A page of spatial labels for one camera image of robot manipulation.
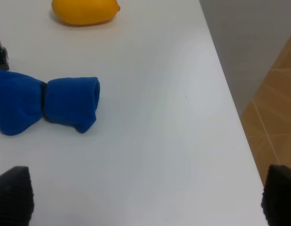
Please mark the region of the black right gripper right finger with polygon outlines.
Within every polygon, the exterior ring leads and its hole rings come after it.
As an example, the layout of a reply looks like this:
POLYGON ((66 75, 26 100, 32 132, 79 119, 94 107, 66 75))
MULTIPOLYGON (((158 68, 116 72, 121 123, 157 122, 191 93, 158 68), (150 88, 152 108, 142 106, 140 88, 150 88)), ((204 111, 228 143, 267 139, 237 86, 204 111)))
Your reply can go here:
POLYGON ((270 226, 291 226, 291 169, 270 165, 261 207, 270 226))

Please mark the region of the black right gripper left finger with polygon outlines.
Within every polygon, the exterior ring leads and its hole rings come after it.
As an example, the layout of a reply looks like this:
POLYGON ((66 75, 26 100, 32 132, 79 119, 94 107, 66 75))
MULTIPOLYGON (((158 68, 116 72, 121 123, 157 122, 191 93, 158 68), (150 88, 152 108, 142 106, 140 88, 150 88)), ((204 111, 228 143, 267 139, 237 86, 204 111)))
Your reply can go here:
POLYGON ((0 226, 28 226, 34 211, 29 168, 15 166, 0 175, 0 226))

